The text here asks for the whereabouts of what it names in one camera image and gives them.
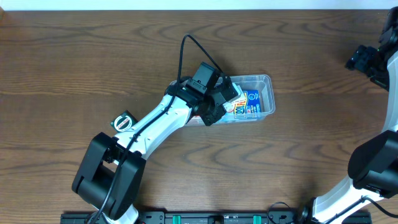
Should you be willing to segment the white Panadol box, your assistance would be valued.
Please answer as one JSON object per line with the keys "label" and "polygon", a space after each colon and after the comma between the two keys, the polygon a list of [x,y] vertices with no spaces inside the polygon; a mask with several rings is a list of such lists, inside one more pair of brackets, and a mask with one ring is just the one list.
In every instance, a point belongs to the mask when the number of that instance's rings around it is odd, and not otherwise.
{"label": "white Panadol box", "polygon": [[236,104],[244,100],[244,93],[241,87],[233,83],[233,88],[238,92],[238,96],[234,97],[232,100],[223,103],[223,108],[226,110],[227,113],[232,113],[235,109]]}

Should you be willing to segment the blue KoolFever box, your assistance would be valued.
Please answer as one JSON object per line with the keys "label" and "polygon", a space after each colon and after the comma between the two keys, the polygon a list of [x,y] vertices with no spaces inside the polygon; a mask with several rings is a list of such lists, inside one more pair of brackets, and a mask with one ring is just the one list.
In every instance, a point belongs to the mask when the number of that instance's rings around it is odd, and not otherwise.
{"label": "blue KoolFever box", "polygon": [[225,122],[243,122],[254,119],[261,113],[261,97],[258,90],[243,90],[244,100],[237,103],[232,113],[226,113]]}

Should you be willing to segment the clear plastic container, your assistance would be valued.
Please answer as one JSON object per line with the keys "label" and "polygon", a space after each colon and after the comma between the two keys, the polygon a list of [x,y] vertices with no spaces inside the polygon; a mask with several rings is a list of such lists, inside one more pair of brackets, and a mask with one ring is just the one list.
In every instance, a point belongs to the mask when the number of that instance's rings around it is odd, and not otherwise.
{"label": "clear plastic container", "polygon": [[239,85],[243,90],[258,90],[261,97],[261,113],[259,113],[254,119],[243,122],[225,122],[222,118],[215,124],[227,124],[227,123],[245,123],[250,121],[261,121],[266,116],[272,114],[275,111],[275,100],[274,92],[272,88],[271,78],[268,75],[238,75],[230,76],[231,81]]}

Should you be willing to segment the green ointment box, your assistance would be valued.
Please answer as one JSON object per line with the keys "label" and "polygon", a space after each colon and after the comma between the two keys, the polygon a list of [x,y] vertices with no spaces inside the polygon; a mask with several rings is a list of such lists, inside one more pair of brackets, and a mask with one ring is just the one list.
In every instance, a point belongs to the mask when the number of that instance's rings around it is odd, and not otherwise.
{"label": "green ointment box", "polygon": [[116,132],[121,133],[131,129],[138,120],[128,111],[125,110],[118,117],[110,122],[110,125],[116,130]]}

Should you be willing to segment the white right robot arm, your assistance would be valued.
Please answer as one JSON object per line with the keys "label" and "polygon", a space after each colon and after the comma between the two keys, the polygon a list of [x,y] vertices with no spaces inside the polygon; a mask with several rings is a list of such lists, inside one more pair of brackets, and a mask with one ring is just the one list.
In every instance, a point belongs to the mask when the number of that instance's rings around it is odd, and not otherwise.
{"label": "white right robot arm", "polygon": [[397,8],[387,14],[378,48],[360,45],[345,67],[364,73],[387,90],[387,112],[380,134],[358,146],[348,175],[326,194],[315,197],[298,213],[296,223],[371,223],[360,210],[374,205],[388,217],[397,215],[379,201],[397,195]]}

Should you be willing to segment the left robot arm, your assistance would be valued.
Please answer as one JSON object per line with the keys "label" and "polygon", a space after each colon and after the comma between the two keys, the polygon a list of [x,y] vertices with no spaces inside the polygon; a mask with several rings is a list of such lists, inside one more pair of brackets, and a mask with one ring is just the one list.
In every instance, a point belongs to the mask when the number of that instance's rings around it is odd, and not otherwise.
{"label": "left robot arm", "polygon": [[72,190],[97,209],[87,223],[134,223],[133,202],[149,156],[194,116],[207,126],[216,123],[242,94],[230,77],[203,62],[194,76],[169,85],[159,105],[136,124],[113,137],[97,134],[72,183]]}

